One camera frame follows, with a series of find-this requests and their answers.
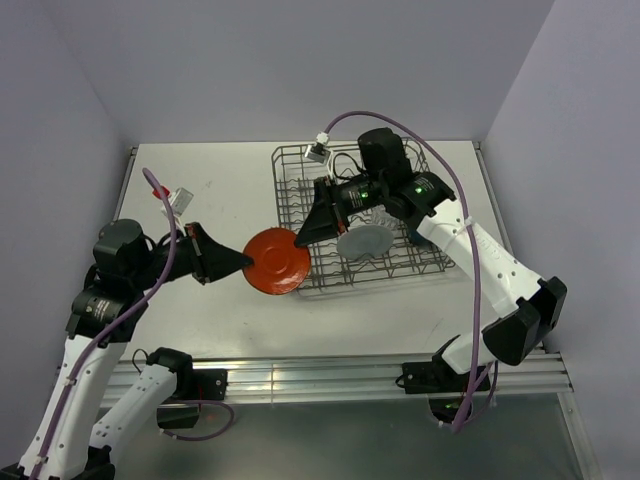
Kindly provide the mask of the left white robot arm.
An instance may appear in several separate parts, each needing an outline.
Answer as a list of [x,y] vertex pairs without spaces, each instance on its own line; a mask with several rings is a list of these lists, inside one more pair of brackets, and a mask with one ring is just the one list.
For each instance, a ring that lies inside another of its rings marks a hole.
[[133,386],[98,415],[150,295],[167,281],[191,276],[207,284],[253,263],[215,242],[197,222],[156,245],[138,222],[116,220],[100,231],[93,255],[72,303],[62,367],[44,417],[20,461],[2,470],[4,479],[113,478],[126,445],[164,401],[195,400],[191,356],[159,348]]

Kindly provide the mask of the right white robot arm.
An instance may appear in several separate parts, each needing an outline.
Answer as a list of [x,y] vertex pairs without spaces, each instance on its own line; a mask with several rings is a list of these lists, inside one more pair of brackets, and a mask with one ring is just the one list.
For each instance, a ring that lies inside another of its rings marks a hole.
[[362,134],[358,149],[364,170],[341,182],[314,182],[314,203],[295,244],[338,237],[349,218],[381,206],[452,259],[474,282],[474,303],[487,300],[497,318],[474,319],[433,356],[433,378],[452,390],[468,372],[498,361],[516,366],[556,327],[567,296],[558,278],[542,278],[471,219],[460,187],[450,188],[431,171],[413,169],[403,140],[389,128]]

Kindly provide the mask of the dark blue mug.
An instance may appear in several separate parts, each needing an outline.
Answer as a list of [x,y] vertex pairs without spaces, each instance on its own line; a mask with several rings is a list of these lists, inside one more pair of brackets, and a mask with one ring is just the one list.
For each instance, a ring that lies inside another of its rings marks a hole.
[[431,241],[427,240],[424,236],[419,234],[415,229],[411,229],[411,228],[407,229],[407,238],[409,242],[416,247],[431,248],[433,246],[433,243]]

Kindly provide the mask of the pale blue scalloped plate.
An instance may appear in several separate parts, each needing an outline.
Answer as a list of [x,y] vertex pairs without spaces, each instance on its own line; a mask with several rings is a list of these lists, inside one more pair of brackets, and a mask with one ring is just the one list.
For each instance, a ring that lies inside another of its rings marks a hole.
[[393,232],[380,225],[363,225],[342,235],[336,245],[338,254],[350,261],[377,258],[393,245]]

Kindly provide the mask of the orange-red saucer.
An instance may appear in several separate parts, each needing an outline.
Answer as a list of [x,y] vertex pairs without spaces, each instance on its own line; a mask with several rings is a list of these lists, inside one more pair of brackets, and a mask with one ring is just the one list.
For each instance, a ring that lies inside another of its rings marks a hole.
[[307,247],[297,247],[296,234],[274,227],[259,232],[244,247],[253,264],[243,269],[246,281],[269,295],[283,295],[297,289],[311,270]]

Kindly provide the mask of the clear faceted glass tumbler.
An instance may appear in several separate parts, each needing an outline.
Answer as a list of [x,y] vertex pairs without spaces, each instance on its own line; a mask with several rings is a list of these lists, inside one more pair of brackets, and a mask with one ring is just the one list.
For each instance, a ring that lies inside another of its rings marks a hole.
[[400,228],[400,221],[389,214],[383,206],[377,206],[371,209],[371,223],[385,227],[389,230],[397,230]]

